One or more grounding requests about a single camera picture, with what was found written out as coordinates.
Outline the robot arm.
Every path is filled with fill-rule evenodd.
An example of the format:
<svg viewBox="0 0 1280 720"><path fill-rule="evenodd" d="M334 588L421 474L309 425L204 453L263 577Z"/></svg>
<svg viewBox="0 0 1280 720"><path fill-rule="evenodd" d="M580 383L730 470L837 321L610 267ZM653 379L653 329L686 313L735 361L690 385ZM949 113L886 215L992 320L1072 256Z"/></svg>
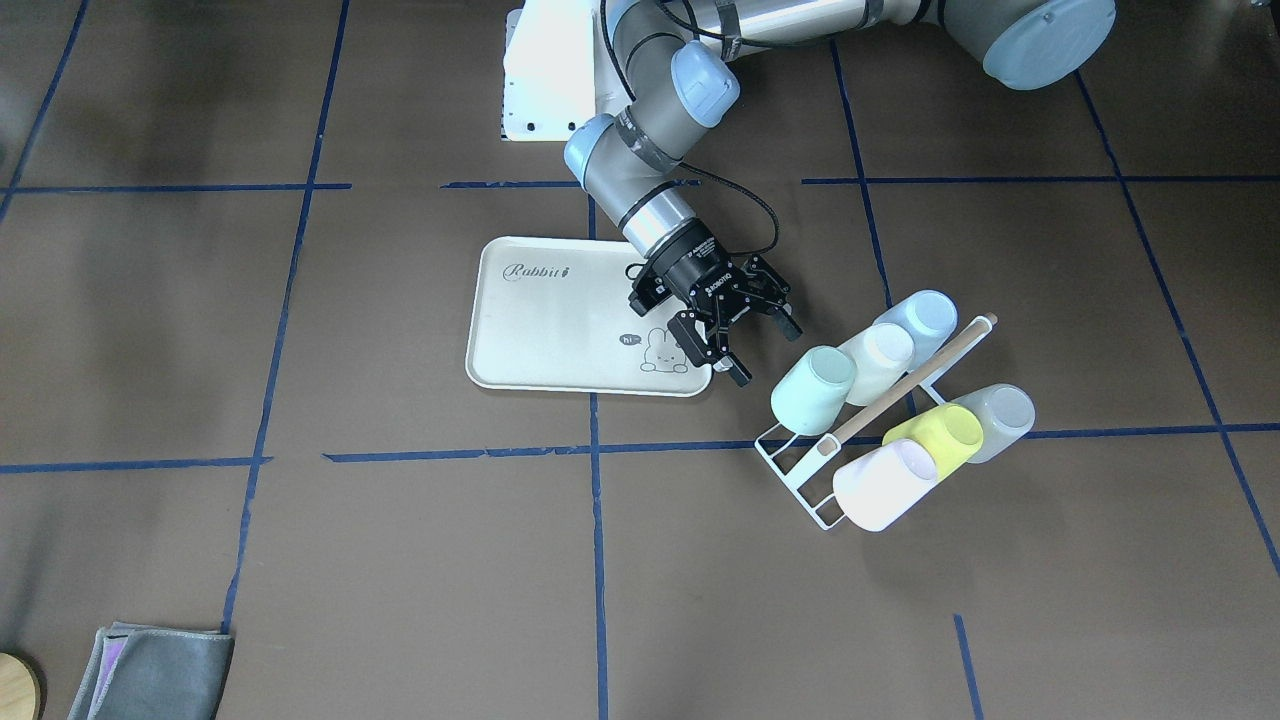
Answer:
<svg viewBox="0 0 1280 720"><path fill-rule="evenodd" d="M682 196L678 174L742 186L695 167L704 143L749 161L764 149L801 163L823 133L820 59L841 106L872 123L873 145L906 169L945 155L942 140L980 147L1048 138L1023 120L1027 95L1065 79L1105 44L1114 1L602 1L614 111L572 128L564 163L637 250L628 305L644 316L667 299L663 325L692 368L745 386L732 350L741 318L760 314L786 340L801 331L790 284L763 249L731 250ZM934 138L934 132L942 140Z"/></svg>

